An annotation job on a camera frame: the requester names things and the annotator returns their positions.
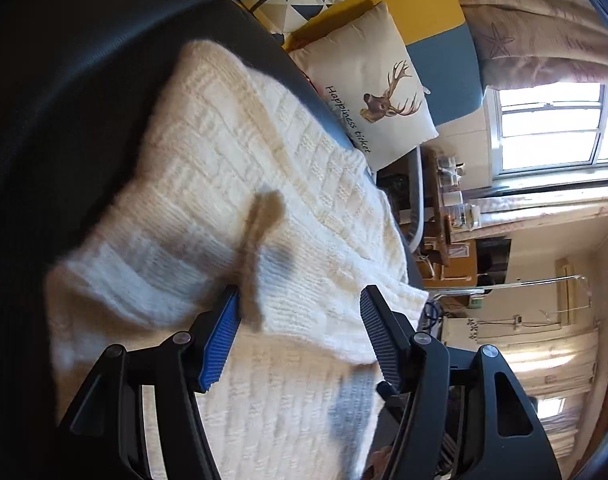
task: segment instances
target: deer print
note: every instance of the deer print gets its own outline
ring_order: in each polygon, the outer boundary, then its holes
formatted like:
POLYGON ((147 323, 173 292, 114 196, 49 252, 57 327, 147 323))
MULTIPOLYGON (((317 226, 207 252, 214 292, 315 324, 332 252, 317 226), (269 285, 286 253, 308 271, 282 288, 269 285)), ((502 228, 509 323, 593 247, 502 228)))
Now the deer print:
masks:
MULTIPOLYGON (((406 70, 408 70, 408 65, 405 61, 399 61, 393 65, 393 81, 390 79, 390 72, 388 73, 388 89, 384 91, 384 95, 382 97, 377 97, 371 94, 364 94, 364 102, 366 103, 367 108, 362 108, 360 110, 360 115, 369 121, 369 123, 375 123, 384 117, 395 117, 399 116, 408 116, 416 113, 420 107, 422 106, 422 100, 417 101, 417 93, 413 97, 413 101, 411 101, 411 107, 406 110, 406 105, 408 104, 408 99, 404 102, 402 107, 395 107, 391 104, 390 99, 393 97, 393 92, 395 88, 398 86, 399 81, 405 77, 412 77, 411 74, 407 74, 406 70)), ((424 93, 429 94, 430 92, 424 88, 424 93)))

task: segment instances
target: window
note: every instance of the window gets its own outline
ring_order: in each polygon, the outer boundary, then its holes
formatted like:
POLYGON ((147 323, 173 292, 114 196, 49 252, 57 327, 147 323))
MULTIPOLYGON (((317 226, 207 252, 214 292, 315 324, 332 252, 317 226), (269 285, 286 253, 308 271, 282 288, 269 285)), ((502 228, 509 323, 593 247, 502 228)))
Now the window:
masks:
POLYGON ((562 413, 566 399, 541 399, 538 400, 538 419, 549 418, 562 413))
POLYGON ((488 111, 496 177, 608 166, 608 85, 492 91, 488 111))

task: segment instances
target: yellow cushion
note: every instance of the yellow cushion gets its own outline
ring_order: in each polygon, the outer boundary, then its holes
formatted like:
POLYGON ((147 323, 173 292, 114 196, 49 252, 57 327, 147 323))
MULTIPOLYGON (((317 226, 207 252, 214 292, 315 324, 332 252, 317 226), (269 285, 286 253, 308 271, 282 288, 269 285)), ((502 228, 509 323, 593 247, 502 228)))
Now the yellow cushion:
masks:
MULTIPOLYGON (((284 45, 286 50, 297 48, 324 37, 361 16, 382 0, 346 0, 334 4, 291 34, 284 45)), ((464 23, 458 0, 384 0, 393 16, 404 44, 430 38, 464 23)))

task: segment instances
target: cream knit blanket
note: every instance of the cream knit blanket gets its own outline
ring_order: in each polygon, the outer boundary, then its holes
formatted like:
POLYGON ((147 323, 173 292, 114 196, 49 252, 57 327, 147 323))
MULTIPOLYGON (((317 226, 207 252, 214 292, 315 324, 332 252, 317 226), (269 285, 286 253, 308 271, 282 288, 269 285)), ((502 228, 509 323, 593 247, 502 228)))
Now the cream knit blanket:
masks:
POLYGON ((359 477, 378 408, 359 293, 412 322, 426 300, 365 168, 284 86, 187 45, 133 180, 47 278, 60 415, 105 346, 158 344, 239 283, 244 323, 198 396, 222 478, 359 477))

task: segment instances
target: curtain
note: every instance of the curtain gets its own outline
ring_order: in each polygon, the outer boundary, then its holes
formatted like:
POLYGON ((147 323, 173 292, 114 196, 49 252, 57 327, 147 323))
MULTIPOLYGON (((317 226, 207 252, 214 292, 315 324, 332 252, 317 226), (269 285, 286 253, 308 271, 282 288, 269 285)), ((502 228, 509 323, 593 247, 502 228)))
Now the curtain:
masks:
POLYGON ((482 84, 608 83, 608 28, 588 0, 459 0, 482 84))
POLYGON ((479 206, 480 226, 451 234, 454 242, 608 216, 608 186, 478 198, 468 202, 479 206))
POLYGON ((571 453, 579 425, 584 397, 591 391, 598 351, 598 330, 581 330, 570 335, 542 332, 535 342, 493 344, 502 352, 528 396, 538 399, 566 399, 558 415, 544 418, 542 425, 557 459, 571 453))

